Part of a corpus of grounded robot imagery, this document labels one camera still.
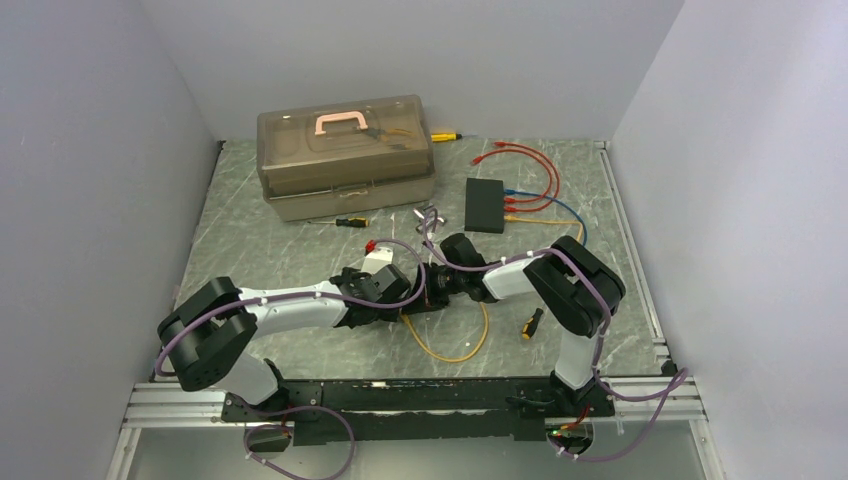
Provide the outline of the black network switch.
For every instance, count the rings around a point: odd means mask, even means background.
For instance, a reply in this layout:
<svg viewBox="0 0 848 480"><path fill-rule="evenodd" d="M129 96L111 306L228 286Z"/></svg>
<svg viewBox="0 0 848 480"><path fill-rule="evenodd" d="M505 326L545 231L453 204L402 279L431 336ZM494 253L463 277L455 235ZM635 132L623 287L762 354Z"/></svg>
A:
<svg viewBox="0 0 848 480"><path fill-rule="evenodd" d="M504 197L502 180L467 178L464 230L502 234L505 228Z"/></svg>

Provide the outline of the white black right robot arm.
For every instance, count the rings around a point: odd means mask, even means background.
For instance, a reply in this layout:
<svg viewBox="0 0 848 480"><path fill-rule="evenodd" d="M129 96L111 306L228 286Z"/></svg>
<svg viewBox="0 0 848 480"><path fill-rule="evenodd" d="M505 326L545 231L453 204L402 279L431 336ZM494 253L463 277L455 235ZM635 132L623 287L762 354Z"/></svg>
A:
<svg viewBox="0 0 848 480"><path fill-rule="evenodd" d="M551 374L551 401L557 411L574 415L595 389L597 347L605 324L616 312L626 287L611 268L572 236L549 248L487 262L464 234L440 244L441 262L425 265L416 278L421 295L402 312L413 315L447 308L450 297L465 294L490 304L535 294L563 328L560 352Z"/></svg>

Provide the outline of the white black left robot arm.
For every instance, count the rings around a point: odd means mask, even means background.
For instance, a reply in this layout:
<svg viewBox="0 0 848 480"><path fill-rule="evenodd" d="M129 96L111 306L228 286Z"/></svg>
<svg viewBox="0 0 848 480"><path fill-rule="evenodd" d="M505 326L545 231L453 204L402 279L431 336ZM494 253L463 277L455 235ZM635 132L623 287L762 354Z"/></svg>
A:
<svg viewBox="0 0 848 480"><path fill-rule="evenodd" d="M176 378L187 392L222 388L272 420L285 411L288 394L278 369L248 353L252 341L301 328L393 320L423 290L393 264L375 273L346 267L318 284L279 290L238 288L217 277L158 326L162 350L155 372Z"/></svg>

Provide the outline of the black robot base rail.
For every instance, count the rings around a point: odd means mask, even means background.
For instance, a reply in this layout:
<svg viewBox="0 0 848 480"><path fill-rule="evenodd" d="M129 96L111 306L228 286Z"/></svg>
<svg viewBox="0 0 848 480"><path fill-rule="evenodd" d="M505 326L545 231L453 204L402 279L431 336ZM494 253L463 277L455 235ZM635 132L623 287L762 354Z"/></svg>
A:
<svg viewBox="0 0 848 480"><path fill-rule="evenodd" d="M226 395L225 423L287 422L296 446L329 442L508 437L543 441L574 421L610 418L598 386L573 393L552 376L290 380L257 406Z"/></svg>

